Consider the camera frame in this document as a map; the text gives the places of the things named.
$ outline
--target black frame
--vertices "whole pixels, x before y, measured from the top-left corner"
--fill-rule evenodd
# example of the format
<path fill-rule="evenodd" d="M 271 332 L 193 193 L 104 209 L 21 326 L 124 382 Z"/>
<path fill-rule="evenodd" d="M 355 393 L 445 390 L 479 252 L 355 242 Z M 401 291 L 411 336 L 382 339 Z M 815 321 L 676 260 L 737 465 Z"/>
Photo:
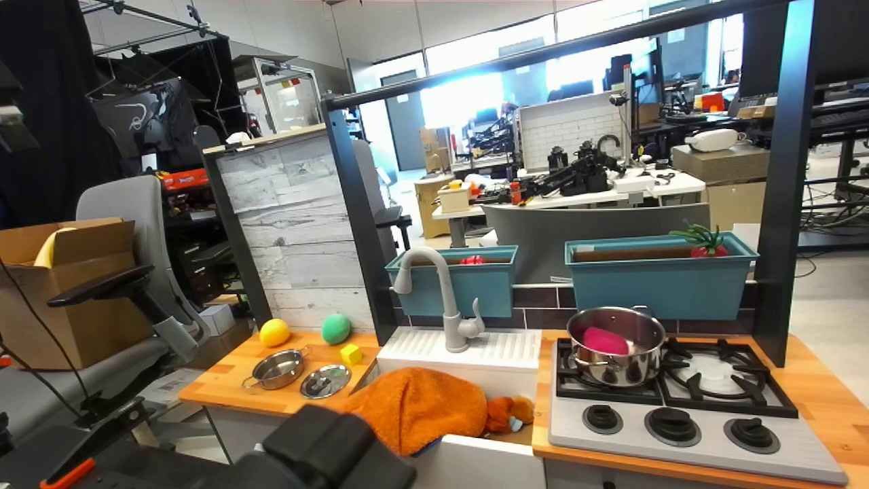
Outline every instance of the black frame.
<path fill-rule="evenodd" d="M 363 283 L 373 303 L 375 332 L 381 345 L 396 328 L 396 309 L 388 292 L 386 260 L 373 247 L 378 242 L 378 227 L 373 215 L 363 211 L 366 196 L 360 186 L 360 176 L 355 169 L 355 156 L 350 150 L 350 133 L 344 124 L 343 110 L 355 108 L 360 102 L 386 99 L 393 94 L 418 91 L 427 87 L 449 83 L 462 75 L 491 72 L 491 71 L 511 71 L 532 63 L 545 63 L 563 53 L 576 53 L 609 42 L 621 42 L 629 37 L 659 36 L 669 29 L 723 19 L 730 13 L 741 13 L 749 8 L 787 2 L 787 0 L 726 0 L 711 2 L 690 10 L 676 10 L 669 15 L 647 19 L 639 25 L 585 36 L 576 41 L 564 41 L 556 46 L 536 48 L 519 56 L 506 56 L 495 63 L 484 63 L 476 67 L 462 67 L 443 75 L 418 78 L 400 87 L 381 87 L 355 94 L 333 94 L 324 99 L 324 113 L 328 113 L 328 137 L 337 156 L 343 189 L 348 199 L 348 215 L 354 226 L 354 238 L 359 247 L 359 260 L 363 269 Z M 773 124 L 773 146 L 771 146 L 771 171 L 766 181 L 766 201 L 762 201 L 762 226 L 760 226 L 760 260 L 757 260 L 757 322 L 754 336 L 766 356 L 773 364 L 784 364 L 787 348 L 787 321 L 791 321 L 791 299 L 792 299 L 792 265 L 795 265 L 795 238 L 799 238 L 799 215 L 802 215 L 802 185 L 803 185 L 803 166 L 807 166 L 807 142 L 809 142 L 809 102 L 811 102 L 811 82 L 815 82 L 815 27 L 817 8 L 822 0 L 791 0 L 787 8 L 787 42 L 781 56 L 781 78 L 780 78 L 780 117 Z"/>

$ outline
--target orange cloth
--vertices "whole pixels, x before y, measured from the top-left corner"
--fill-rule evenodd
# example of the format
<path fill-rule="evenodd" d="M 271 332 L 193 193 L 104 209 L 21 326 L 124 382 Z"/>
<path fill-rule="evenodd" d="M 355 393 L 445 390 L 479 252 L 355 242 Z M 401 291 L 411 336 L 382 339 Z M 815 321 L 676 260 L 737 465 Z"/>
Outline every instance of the orange cloth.
<path fill-rule="evenodd" d="M 333 410 L 363 417 L 396 453 L 411 457 L 443 434 L 487 432 L 484 387 L 434 368 L 396 368 Z"/>

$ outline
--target wooden countertop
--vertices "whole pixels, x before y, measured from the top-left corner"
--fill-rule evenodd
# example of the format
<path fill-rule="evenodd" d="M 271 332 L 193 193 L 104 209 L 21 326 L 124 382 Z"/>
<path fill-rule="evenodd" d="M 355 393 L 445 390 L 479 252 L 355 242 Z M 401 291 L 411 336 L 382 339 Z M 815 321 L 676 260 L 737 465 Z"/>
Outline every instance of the wooden countertop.
<path fill-rule="evenodd" d="M 563 458 L 576 465 L 594 465 L 628 472 L 650 472 L 662 477 L 685 480 L 715 480 L 728 487 L 817 487 L 799 482 L 791 477 L 769 477 L 737 470 L 715 470 L 697 465 L 676 465 L 659 458 L 616 457 L 604 451 L 563 447 L 549 442 L 549 404 L 552 404 L 552 348 L 563 332 L 542 332 L 541 368 L 538 368 L 538 400 L 536 400 L 536 432 L 532 447 L 542 458 Z M 733 343 L 746 343 L 754 352 L 762 349 L 749 336 L 730 336 Z M 784 368 L 773 368 L 787 396 L 795 402 L 799 413 L 811 423 L 815 434 L 838 458 L 847 472 L 847 487 L 869 487 L 869 410 L 817 362 L 817 356 L 795 336 L 787 343 Z"/>
<path fill-rule="evenodd" d="M 236 349 L 223 356 L 215 367 L 208 367 L 204 375 L 198 375 L 191 386 L 185 386 L 180 396 L 193 404 L 231 408 L 231 410 L 267 413 L 267 415 L 295 413 L 308 402 L 313 404 L 339 402 L 359 387 L 359 382 L 363 379 L 363 375 L 373 368 L 378 358 L 378 339 L 373 334 L 354 334 L 348 343 L 355 343 L 360 348 L 363 362 L 350 367 L 354 372 L 350 382 L 328 400 L 308 400 L 298 393 L 301 378 L 308 372 L 324 364 L 343 364 L 339 358 L 343 345 L 325 345 L 318 332 L 295 332 L 291 343 L 279 348 L 267 348 L 257 343 L 257 336 L 251 336 Z M 256 386 L 256 379 L 251 379 L 256 362 L 291 348 L 305 349 L 305 372 L 298 379 L 278 390 L 267 390 Z"/>

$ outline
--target floor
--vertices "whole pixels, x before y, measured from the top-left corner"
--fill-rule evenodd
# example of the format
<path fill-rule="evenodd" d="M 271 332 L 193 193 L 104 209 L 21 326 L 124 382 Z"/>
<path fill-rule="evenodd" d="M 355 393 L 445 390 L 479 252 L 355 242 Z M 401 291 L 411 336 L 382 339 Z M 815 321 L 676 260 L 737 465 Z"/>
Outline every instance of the floor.
<path fill-rule="evenodd" d="M 829 176 L 836 169 L 836 146 L 811 151 L 809 176 Z M 413 247 L 449 247 L 449 237 L 422 238 L 413 181 L 422 171 L 405 171 L 388 196 L 413 215 Z M 811 189 L 815 203 L 830 201 L 830 186 Z M 791 332 L 802 336 L 829 368 L 869 408 L 869 249 L 859 252 L 811 252 L 795 264 Z M 183 413 L 164 434 L 183 453 L 225 462 L 218 436 L 208 434 L 200 410 Z"/>

